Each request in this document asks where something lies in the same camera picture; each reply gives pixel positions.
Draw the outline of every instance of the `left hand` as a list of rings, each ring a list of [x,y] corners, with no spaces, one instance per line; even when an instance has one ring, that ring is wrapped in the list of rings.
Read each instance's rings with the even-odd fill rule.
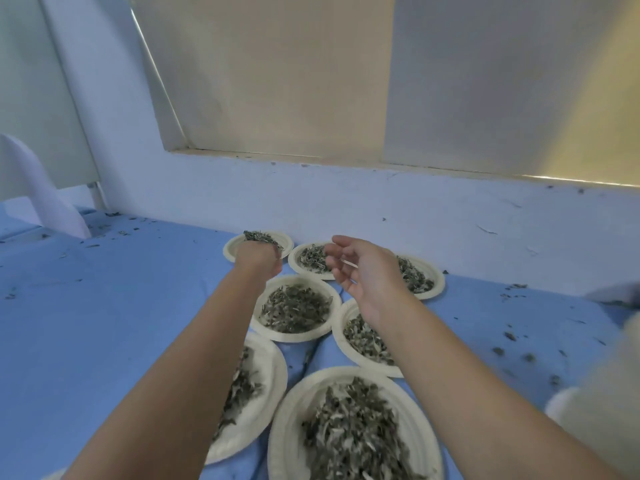
[[[280,251],[266,242],[244,241],[238,247],[235,268],[257,274],[266,282],[282,271]]]

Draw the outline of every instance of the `hand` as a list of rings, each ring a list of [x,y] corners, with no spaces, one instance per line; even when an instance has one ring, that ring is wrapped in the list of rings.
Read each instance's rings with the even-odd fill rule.
[[[247,270],[267,282],[282,271],[280,250],[266,242],[244,241],[238,246],[234,268]]]
[[[378,330],[383,312],[393,310],[399,298],[412,296],[400,274],[396,255],[372,242],[345,235],[334,235],[332,241],[324,247],[327,266],[340,286],[358,302],[364,320]]]

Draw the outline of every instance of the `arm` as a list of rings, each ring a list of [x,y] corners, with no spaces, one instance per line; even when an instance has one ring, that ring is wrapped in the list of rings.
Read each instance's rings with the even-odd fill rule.
[[[109,415],[64,480],[200,476],[255,302],[282,270],[276,254],[268,244],[242,244],[233,270]]]
[[[498,379],[409,293],[393,253],[350,237],[333,241],[326,252],[334,277],[385,341],[464,478],[621,478]]]

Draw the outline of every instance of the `forearm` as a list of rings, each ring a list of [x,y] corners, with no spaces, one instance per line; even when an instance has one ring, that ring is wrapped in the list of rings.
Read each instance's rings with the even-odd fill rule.
[[[465,478],[619,478],[414,297],[383,313],[381,336]]]
[[[75,460],[65,480],[197,479],[264,281],[234,268]]]

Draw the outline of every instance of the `dried tea leaves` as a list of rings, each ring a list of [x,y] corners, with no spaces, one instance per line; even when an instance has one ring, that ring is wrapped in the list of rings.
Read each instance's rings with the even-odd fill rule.
[[[266,242],[268,244],[275,244],[279,250],[282,250],[282,246],[279,245],[276,242],[276,240],[274,240],[274,238],[272,238],[266,232],[261,232],[259,230],[255,230],[255,231],[246,230],[244,231],[243,234],[244,234],[245,240],[247,241],[259,241],[259,242]]]
[[[304,333],[326,322],[332,300],[304,285],[281,286],[262,306],[262,323],[281,333]]]
[[[378,386],[354,378],[329,387],[312,418],[302,423],[310,480],[416,480],[398,421]]]
[[[213,435],[212,441],[216,441],[220,433],[229,424],[235,424],[240,411],[252,400],[252,398],[262,393],[262,384],[252,378],[252,373],[248,369],[249,355],[252,354],[249,347],[244,347],[240,363],[236,367],[234,380],[227,395],[225,407],[222,409],[222,418],[218,423],[218,430]]]
[[[349,320],[344,327],[344,338],[360,355],[375,362],[387,365],[396,364],[378,332],[364,321],[361,314],[358,314],[353,320]]]
[[[311,244],[304,248],[298,256],[298,264],[314,273],[330,273],[329,266],[326,265],[324,246]]]
[[[406,287],[413,294],[424,293],[433,288],[433,280],[428,279],[423,272],[421,272],[411,261],[407,258],[398,258],[398,266],[400,266],[400,272],[402,273],[402,279],[404,280]]]

